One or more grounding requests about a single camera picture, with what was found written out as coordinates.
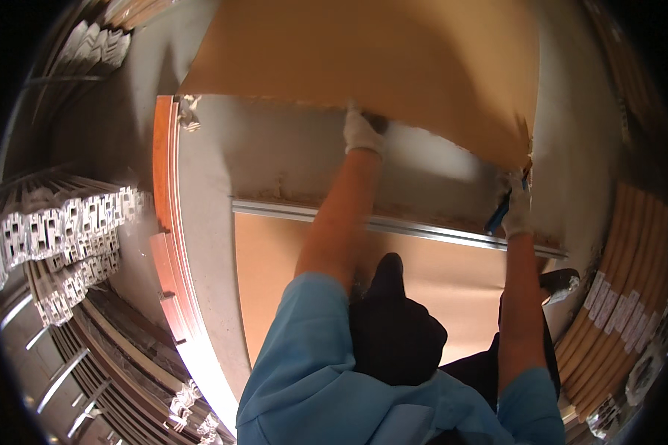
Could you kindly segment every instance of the brown cardboard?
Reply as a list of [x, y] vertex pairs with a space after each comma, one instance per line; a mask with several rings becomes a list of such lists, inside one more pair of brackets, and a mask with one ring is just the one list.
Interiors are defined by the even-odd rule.
[[[235, 250], [245, 338], [254, 363], [303, 245], [309, 223], [235, 214]], [[497, 332], [505, 253], [398, 234], [367, 232], [360, 259], [368, 279], [383, 254], [404, 264], [408, 298], [445, 326], [442, 364], [486, 350]]]
[[178, 93], [353, 97], [511, 169], [526, 163], [538, 72], [521, 0], [224, 0]]

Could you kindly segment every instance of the worker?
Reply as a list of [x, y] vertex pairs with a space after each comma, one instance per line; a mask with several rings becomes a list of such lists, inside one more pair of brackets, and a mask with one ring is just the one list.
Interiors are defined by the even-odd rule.
[[502, 221], [508, 247], [496, 413], [478, 390], [437, 368], [445, 329], [405, 298], [398, 255], [383, 258], [365, 298], [352, 303], [350, 320], [349, 292], [385, 146], [352, 101], [344, 138], [344, 163], [240, 399], [239, 442], [563, 444], [521, 173], [506, 175], [512, 193]]

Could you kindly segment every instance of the label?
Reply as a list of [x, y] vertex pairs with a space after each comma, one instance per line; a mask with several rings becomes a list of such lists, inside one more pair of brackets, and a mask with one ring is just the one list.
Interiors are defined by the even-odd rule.
[[631, 318], [631, 314], [633, 314], [633, 310], [636, 308], [636, 303], [638, 303], [638, 298], [640, 296], [640, 293], [636, 292], [635, 290], [632, 290], [629, 294], [628, 301], [626, 301], [625, 310], [623, 314], [621, 314], [618, 323], [616, 323], [616, 330], [618, 332], [623, 332], [624, 327], [626, 327], [626, 323], [628, 323], [628, 319]]
[[589, 320], [596, 320], [596, 317], [601, 311], [601, 306], [603, 306], [603, 302], [606, 300], [606, 294], [608, 293], [608, 289], [610, 287], [611, 283], [608, 281], [604, 281], [601, 285], [601, 289], [599, 289], [599, 293], [596, 296], [596, 301], [594, 301], [594, 306], [591, 306], [591, 310], [589, 311]]
[[601, 283], [603, 282], [604, 278], [606, 277], [606, 274], [604, 272], [596, 272], [596, 277], [594, 277], [594, 282], [591, 285], [591, 289], [589, 289], [589, 293], [586, 296], [586, 300], [584, 300], [584, 307], [586, 307], [587, 310], [591, 310], [591, 306], [594, 304], [594, 300], [596, 299], [597, 294], [599, 293], [599, 288], [601, 287]]
[[606, 333], [606, 335], [611, 335], [613, 327], [618, 324], [618, 319], [621, 317], [624, 310], [626, 310], [626, 300], [626, 296], [621, 296], [618, 298], [618, 304], [611, 313], [611, 318], [609, 319], [608, 323], [606, 323], [606, 327], [603, 329], [603, 332]]
[[633, 345], [638, 342], [638, 339], [641, 338], [641, 334], [643, 334], [643, 330], [645, 330], [646, 325], [648, 325], [648, 316], [643, 314], [641, 316], [641, 321], [638, 322], [638, 325], [636, 325], [636, 328], [633, 330], [633, 334], [631, 335], [631, 338], [628, 339], [628, 343], [626, 343], [626, 347], [624, 347], [624, 351], [626, 351], [626, 354], [630, 354], [631, 350], [633, 349]]
[[641, 338], [639, 338], [638, 343], [636, 343], [636, 352], [640, 354], [643, 351], [643, 348], [646, 346], [646, 343], [648, 343], [650, 336], [655, 332], [655, 328], [658, 326], [659, 322], [660, 315], [658, 312], [653, 311], [653, 314], [650, 316], [650, 320], [648, 321], [648, 326], [646, 326], [646, 328], [643, 330]]
[[594, 326], [601, 329], [604, 325], [606, 325], [606, 321], [611, 315], [611, 311], [616, 307], [616, 301], [618, 301], [618, 294], [613, 290], [609, 290], [606, 294], [606, 301], [603, 302], [601, 312], [599, 312], [599, 316], [596, 318]]
[[636, 305], [636, 308], [633, 310], [633, 315], [631, 316], [631, 319], [628, 321], [628, 325], [623, 329], [623, 334], [621, 334], [621, 341], [623, 342], [628, 342], [628, 338], [633, 334], [633, 329], [638, 325], [638, 321], [641, 319], [641, 315], [643, 314], [643, 310], [645, 309], [645, 305], [643, 303], [639, 303]]

